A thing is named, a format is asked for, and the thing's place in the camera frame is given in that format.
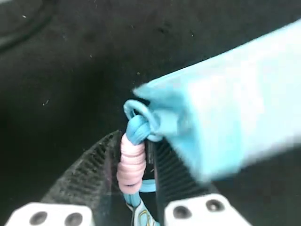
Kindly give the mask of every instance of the pink cord wrap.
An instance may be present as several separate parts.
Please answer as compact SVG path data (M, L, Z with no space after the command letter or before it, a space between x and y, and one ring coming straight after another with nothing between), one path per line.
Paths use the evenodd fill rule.
M144 143L133 145L126 134L121 139L121 158L117 167L117 180L125 194L135 194L142 185L146 168Z

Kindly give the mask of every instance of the blue cable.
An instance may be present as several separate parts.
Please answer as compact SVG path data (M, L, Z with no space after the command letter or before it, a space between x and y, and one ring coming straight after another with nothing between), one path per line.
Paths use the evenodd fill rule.
M151 134L148 121L142 115L136 115L128 121L126 136L134 144L141 144ZM155 180L144 180L140 189L141 192L155 192ZM139 192L135 194L124 194L127 204L137 207L141 202Z

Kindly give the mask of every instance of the dark gray carpet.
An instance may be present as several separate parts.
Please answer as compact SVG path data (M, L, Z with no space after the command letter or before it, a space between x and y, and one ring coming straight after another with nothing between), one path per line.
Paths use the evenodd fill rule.
M0 29L38 2L0 10ZM61 1L46 29L0 55L0 225L39 200L84 150L126 126L122 105L134 86L298 18L299 0ZM300 161L297 152L279 157L219 189L256 226L297 225Z

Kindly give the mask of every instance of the pink coiled cable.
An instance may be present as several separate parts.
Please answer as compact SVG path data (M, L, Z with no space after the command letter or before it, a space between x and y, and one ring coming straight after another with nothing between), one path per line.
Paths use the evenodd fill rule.
M142 185L146 168L144 143L133 145L126 134L121 139L121 158L117 167L117 180L125 194L135 194Z

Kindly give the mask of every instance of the hole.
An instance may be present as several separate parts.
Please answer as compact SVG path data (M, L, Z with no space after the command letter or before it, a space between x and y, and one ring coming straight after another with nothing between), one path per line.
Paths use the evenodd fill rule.
M66 226L79 226L83 221L83 216L80 213L72 213L70 214L66 220Z
M47 213L44 211L35 213L32 218L30 218L29 223L31 225L40 225L45 222L47 218Z
M188 219L191 217L191 212L184 206L177 206L174 208L174 218L176 219Z
M206 206L210 212L219 212L225 209L224 205L220 201L215 199L207 201Z

